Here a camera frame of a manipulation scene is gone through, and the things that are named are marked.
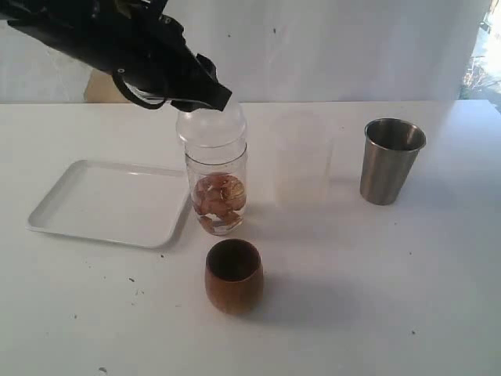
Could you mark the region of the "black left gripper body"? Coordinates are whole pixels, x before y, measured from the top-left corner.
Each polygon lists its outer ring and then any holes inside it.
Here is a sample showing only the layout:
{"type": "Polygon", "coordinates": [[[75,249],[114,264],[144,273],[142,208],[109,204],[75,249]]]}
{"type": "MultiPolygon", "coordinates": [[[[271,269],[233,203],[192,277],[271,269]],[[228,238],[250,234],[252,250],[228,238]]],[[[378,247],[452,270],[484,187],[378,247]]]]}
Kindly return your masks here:
{"type": "Polygon", "coordinates": [[[170,102],[187,67],[195,63],[183,26],[161,11],[100,11],[97,70],[139,106],[170,102]]]}

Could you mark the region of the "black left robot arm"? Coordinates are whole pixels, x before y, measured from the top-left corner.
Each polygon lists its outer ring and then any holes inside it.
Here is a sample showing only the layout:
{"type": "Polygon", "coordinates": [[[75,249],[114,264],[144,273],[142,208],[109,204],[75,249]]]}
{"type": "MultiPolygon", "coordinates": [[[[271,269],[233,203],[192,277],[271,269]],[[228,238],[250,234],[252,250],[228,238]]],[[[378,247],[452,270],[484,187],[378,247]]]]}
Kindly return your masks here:
{"type": "Polygon", "coordinates": [[[48,47],[111,76],[149,110],[225,109],[232,93],[210,59],[193,54],[165,1],[3,1],[1,18],[48,47]]]}

